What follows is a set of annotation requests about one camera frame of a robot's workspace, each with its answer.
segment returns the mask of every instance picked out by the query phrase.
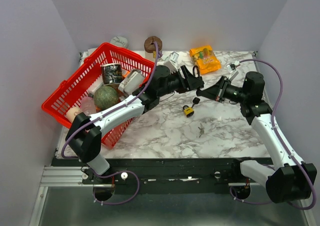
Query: small object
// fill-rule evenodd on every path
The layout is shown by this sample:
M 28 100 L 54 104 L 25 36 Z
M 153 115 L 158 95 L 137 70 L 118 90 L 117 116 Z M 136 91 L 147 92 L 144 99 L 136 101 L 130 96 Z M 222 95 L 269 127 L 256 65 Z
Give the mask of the small object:
M 122 78 L 126 78 L 130 74 L 130 71 L 122 69 Z
M 198 127 L 198 129 L 200 130 L 200 135 L 199 135 L 199 138 L 200 138 L 205 133 L 205 128 L 202 125 L 202 123 L 200 123 L 200 127 Z
M 195 105 L 198 105 L 200 102 L 200 99 L 198 97 L 195 97 L 193 100 L 192 100 L 192 107 L 193 108 Z
M 194 48 L 189 52 L 191 60 L 199 67 L 201 74 L 206 74 L 221 68 L 220 61 L 216 58 L 210 45 Z
M 96 110 L 97 113 L 101 111 L 101 109 L 98 108 L 97 106 L 95 106 L 95 110 Z
M 121 178 L 122 178 L 123 180 L 126 180 L 126 179 L 128 178 L 128 174 L 127 174 L 126 172 L 123 172 L 123 173 L 121 174 Z
M 105 64 L 101 66 L 102 80 L 105 85 L 120 84 L 122 82 L 122 69 L 118 63 Z
M 238 66 L 240 66 L 240 62 L 236 60 L 234 63 L 227 65 L 226 68 L 229 71 L 229 73 L 233 73 L 237 70 Z
M 157 42 L 158 44 L 158 51 L 159 51 L 159 57 L 162 56 L 162 41 L 160 38 L 156 36 L 150 36 L 148 37 L 144 42 L 144 52 L 145 52 L 145 58 L 147 60 L 150 60 L 154 62 L 156 60 L 156 46 L 154 42 Z
M 126 95 L 131 95 L 143 83 L 145 77 L 141 70 L 133 69 L 130 74 L 120 83 L 118 89 Z
M 229 101 L 229 104 L 230 104 L 230 105 L 237 105 L 237 102 L 230 100 L 230 101 Z
M 94 104 L 101 110 L 106 110 L 118 103 L 118 93 L 110 86 L 103 85 L 93 96 Z
M 195 113 L 194 110 L 191 107 L 188 107 L 187 105 L 183 106 L 183 111 L 187 117 L 190 117 Z
M 98 90 L 103 84 L 102 76 L 99 76 L 99 78 L 88 88 L 89 94 L 94 95 L 96 90 Z
M 83 174 L 82 174 L 82 179 L 83 179 L 83 180 L 86 180 L 87 178 L 88 178 L 88 175 L 85 174 L 85 173 L 83 173 Z
M 94 100 L 91 97 L 84 97 L 81 100 L 81 110 L 87 116 L 91 114 L 95 114 L 97 110 L 96 110 Z
M 124 38 L 123 36 L 116 36 L 114 38 L 111 39 L 110 43 L 112 45 L 115 45 L 117 47 L 122 47 L 127 49 L 128 48 L 128 40 L 126 38 Z
M 192 74 L 197 77 L 197 78 L 200 78 L 200 70 L 199 70 L 199 67 L 197 65 L 194 65 L 193 68 L 192 68 Z
M 163 65 L 169 68 L 171 73 L 174 73 L 178 70 L 178 58 L 179 54 L 172 52 L 165 60 Z
M 82 110 L 79 107 L 72 107 L 70 108 L 70 110 L 67 111 L 65 117 L 72 123 L 75 117 L 80 113 L 82 113 Z

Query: marble surface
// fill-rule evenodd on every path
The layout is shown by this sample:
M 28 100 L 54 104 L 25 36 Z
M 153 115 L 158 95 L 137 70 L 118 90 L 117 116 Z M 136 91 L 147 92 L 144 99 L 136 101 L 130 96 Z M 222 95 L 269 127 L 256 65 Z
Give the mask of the marble surface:
M 144 56 L 144 51 L 136 52 Z M 164 51 L 159 63 L 163 62 L 169 53 Z M 177 53 L 179 66 L 186 65 L 192 72 L 193 64 L 189 53 Z M 222 68 L 202 76 L 205 88 L 214 85 L 222 75 L 229 74 L 225 68 L 227 63 L 252 59 L 251 52 L 217 51 L 215 55 Z M 87 57 L 88 52 L 84 52 L 83 56 Z M 236 86 L 242 86 L 248 71 L 256 71 L 253 62 L 245 62 L 238 69 L 240 73 L 232 82 Z M 129 125 L 112 150 L 102 146 L 102 155 L 105 158 L 269 157 L 258 134 L 240 113 L 239 105 L 231 105 L 228 101 L 221 104 L 201 97 L 200 104 L 194 107 L 194 115 L 185 117 L 182 107 L 191 106 L 195 96 L 195 91 L 176 93 L 169 99 L 166 99 L 169 95 L 164 96 L 160 99 L 164 101 L 155 109 L 136 118 Z M 61 148 L 67 131 L 65 127 L 62 128 L 57 145 L 57 158 L 62 158 Z M 75 155 L 69 147 L 65 154 Z

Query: basket handle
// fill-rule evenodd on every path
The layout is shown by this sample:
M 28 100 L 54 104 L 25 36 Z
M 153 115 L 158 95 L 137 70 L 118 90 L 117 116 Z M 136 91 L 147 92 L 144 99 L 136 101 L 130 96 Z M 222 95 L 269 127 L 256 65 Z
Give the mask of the basket handle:
M 62 82 L 60 83 L 60 88 L 62 88 L 66 83 L 67 83 L 66 80 L 62 81 Z
M 90 56 L 86 57 L 83 62 L 84 62 L 84 63 L 87 63 L 89 60 L 91 60 L 91 57 L 90 57 Z

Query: white wall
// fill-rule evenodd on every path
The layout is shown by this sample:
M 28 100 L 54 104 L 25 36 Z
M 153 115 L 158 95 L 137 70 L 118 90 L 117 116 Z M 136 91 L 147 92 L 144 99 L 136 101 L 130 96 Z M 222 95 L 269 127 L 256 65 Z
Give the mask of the white wall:
M 276 117 L 296 151 L 320 170 L 320 1 L 288 0 L 258 52 L 281 73 L 284 92 Z M 271 102 L 279 93 L 277 76 L 259 68 Z M 320 196 L 320 180 L 315 187 Z M 313 210 L 320 225 L 320 203 Z
M 53 0 L 79 50 L 116 35 L 131 49 L 157 35 L 165 49 L 257 50 L 286 0 Z
M 0 225 L 29 224 L 57 122 L 41 104 L 78 51 L 51 0 L 0 0 Z

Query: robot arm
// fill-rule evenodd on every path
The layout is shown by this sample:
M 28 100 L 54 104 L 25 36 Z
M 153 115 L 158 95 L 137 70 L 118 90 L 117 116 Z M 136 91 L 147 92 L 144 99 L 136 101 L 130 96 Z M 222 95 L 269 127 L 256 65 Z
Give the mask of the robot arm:
M 84 113 L 78 114 L 68 131 L 65 138 L 66 140 L 84 124 L 100 118 L 99 121 L 90 124 L 86 130 L 80 131 L 70 140 L 69 145 L 79 159 L 83 163 L 88 164 L 97 174 L 104 174 L 110 168 L 109 163 L 100 154 L 101 139 L 105 134 L 126 120 L 153 109 L 159 104 L 160 97 L 166 94 L 174 91 L 185 93 L 187 91 L 200 89 L 204 86 L 202 77 L 199 75 L 195 77 L 185 66 L 182 66 L 180 70 L 182 74 L 180 71 L 170 74 L 166 66 L 159 65 L 156 67 L 153 78 L 146 91 L 130 105 L 126 105 L 127 102 L 133 100 L 135 98 L 133 95 L 138 95 L 144 88 L 144 85 L 136 90 L 132 96 L 129 96 L 126 100 L 107 110 L 92 114 L 89 117 Z M 114 110 L 120 105 L 126 105 L 126 107 L 102 117 L 102 115 Z
M 317 170 L 313 164 L 306 164 L 293 150 L 275 120 L 275 126 L 291 153 L 284 149 L 271 124 L 272 110 L 262 100 L 264 87 L 262 74 L 248 72 L 242 87 L 231 85 L 231 81 L 223 76 L 217 84 L 205 90 L 197 90 L 196 94 L 218 102 L 229 99 L 240 103 L 242 115 L 262 139 L 273 161 L 274 170 L 247 158 L 239 163 L 239 170 L 243 176 L 264 186 L 274 203 L 309 198 L 311 189 L 291 156 L 294 155 L 305 169 L 312 183 L 315 182 Z
M 290 155 L 284 150 L 272 128 L 272 110 L 269 105 L 262 100 L 265 86 L 263 75 L 258 72 L 248 72 L 242 87 L 231 85 L 231 81 L 223 76 L 217 84 L 201 90 L 204 82 L 199 75 L 197 77 L 194 76 L 185 66 L 181 67 L 181 72 L 182 75 L 179 71 L 170 74 L 167 67 L 157 66 L 149 87 L 139 99 L 136 99 L 130 105 L 110 113 L 104 118 L 102 117 L 102 114 L 111 111 L 113 108 L 119 106 L 119 104 L 126 104 L 133 96 L 130 96 L 126 101 L 119 103 L 113 108 L 91 115 L 90 118 L 83 113 L 77 115 L 66 138 L 90 120 L 101 118 L 100 121 L 92 124 L 86 131 L 78 133 L 76 137 L 70 141 L 69 145 L 80 160 L 83 163 L 87 163 L 99 175 L 104 174 L 110 166 L 100 155 L 101 138 L 103 135 L 126 120 L 153 109 L 158 105 L 161 96 L 174 91 L 177 93 L 185 93 L 196 90 L 197 96 L 206 97 L 218 102 L 224 102 L 225 99 L 229 99 L 240 103 L 242 115 L 263 140 L 274 163 L 274 170 L 260 165 L 252 159 L 245 158 L 238 160 L 238 169 L 236 171 L 239 172 L 239 174 L 249 177 L 264 186 L 270 199 L 274 203 L 310 197 L 311 190 L 304 175 L 292 161 Z M 144 86 L 135 91 L 133 95 L 138 95 L 143 87 Z M 295 158 L 308 173 L 312 183 L 314 183 L 317 174 L 314 165 L 303 162 L 303 159 L 292 149 L 282 131 L 280 129 L 278 129 L 278 131 L 292 151 L 292 154 L 294 154 Z

